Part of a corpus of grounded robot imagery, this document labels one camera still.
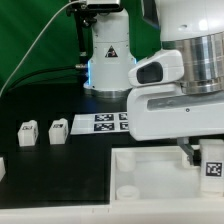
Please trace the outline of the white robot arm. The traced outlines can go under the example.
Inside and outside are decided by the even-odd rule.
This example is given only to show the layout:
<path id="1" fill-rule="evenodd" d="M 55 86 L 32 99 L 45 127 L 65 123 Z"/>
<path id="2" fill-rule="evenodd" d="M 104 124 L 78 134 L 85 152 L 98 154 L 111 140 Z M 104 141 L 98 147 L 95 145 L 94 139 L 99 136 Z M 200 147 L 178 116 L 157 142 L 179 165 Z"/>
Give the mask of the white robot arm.
<path id="1" fill-rule="evenodd" d="M 86 87 L 129 92 L 128 127 L 138 141 L 175 138 L 190 157 L 192 136 L 224 133 L 224 0 L 141 0 L 161 49 L 140 61 L 128 47 L 120 0 L 87 0 L 96 14 Z"/>

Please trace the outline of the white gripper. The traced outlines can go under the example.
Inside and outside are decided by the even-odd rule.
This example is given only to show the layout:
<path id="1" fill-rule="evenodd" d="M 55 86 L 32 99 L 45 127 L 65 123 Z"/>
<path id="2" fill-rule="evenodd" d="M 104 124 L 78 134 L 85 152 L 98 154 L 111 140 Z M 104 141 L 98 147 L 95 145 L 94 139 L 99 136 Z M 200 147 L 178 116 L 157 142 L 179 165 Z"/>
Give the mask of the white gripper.
<path id="1" fill-rule="evenodd" d="M 128 96 L 127 113 L 134 139 L 178 138 L 193 165 L 188 137 L 224 133 L 224 91 L 184 95 L 175 84 L 136 87 Z"/>

